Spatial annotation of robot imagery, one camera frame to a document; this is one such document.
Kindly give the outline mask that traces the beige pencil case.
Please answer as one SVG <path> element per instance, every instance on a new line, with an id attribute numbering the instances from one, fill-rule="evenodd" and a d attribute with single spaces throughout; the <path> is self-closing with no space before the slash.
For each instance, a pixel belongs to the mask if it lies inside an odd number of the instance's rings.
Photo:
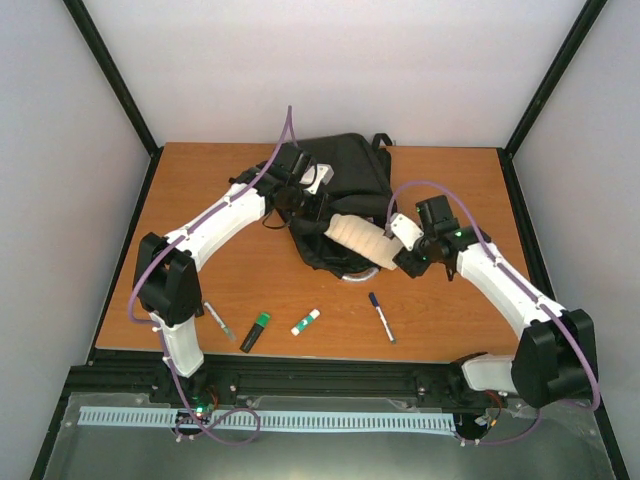
<path id="1" fill-rule="evenodd" d="M 394 257 L 403 248 L 398 239 L 385 235 L 385 230 L 355 215 L 335 214 L 324 235 L 339 245 L 386 270 L 395 270 Z"/>

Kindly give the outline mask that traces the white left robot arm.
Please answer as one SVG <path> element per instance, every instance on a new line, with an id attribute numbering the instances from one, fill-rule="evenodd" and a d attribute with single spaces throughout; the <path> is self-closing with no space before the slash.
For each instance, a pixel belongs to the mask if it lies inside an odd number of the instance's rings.
<path id="1" fill-rule="evenodd" d="M 164 236 L 149 233 L 139 243 L 128 313 L 139 302 L 152 330 L 161 335 L 163 361 L 176 375 L 172 388 L 186 402 L 201 400 L 208 378 L 195 319 L 204 314 L 199 272 L 242 229 L 274 210 L 293 218 L 320 215 L 324 186 L 333 168 L 293 145 L 229 180 L 230 188 L 193 220 Z"/>

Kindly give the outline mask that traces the black student backpack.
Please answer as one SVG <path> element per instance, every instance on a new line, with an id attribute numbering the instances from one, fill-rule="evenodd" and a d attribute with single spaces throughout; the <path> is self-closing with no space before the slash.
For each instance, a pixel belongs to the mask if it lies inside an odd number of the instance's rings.
<path id="1" fill-rule="evenodd" d="M 273 213 L 280 217 L 278 227 L 289 231 L 307 266 L 328 271 L 341 280 L 381 268 L 324 235 L 335 214 L 355 215 L 380 228 L 384 226 L 392 196 L 392 157 L 388 150 L 379 146 L 381 139 L 387 140 L 388 136 L 378 134 L 372 143 L 357 133 L 286 142 L 254 186 L 265 198 L 263 217 L 268 218 Z M 299 182 L 314 164 L 328 164 L 334 171 L 331 181 L 317 191 L 330 196 L 321 219 L 303 220 L 276 210 L 273 200 L 278 190 L 285 186 L 302 188 Z"/>

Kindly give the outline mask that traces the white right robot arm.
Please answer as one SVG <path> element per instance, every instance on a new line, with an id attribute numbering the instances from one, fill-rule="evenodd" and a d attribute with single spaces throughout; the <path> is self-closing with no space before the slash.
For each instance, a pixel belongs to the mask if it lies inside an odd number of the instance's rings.
<path id="1" fill-rule="evenodd" d="M 591 318 L 534 287 L 475 221 L 461 226 L 446 196 L 421 201 L 416 211 L 418 222 L 399 212 L 389 216 L 387 230 L 403 246 L 395 262 L 411 276 L 439 263 L 449 279 L 467 280 L 518 339 L 513 356 L 484 353 L 463 360 L 460 370 L 468 388 L 514 394 L 536 408 L 589 398 L 597 409 L 601 394 Z"/>

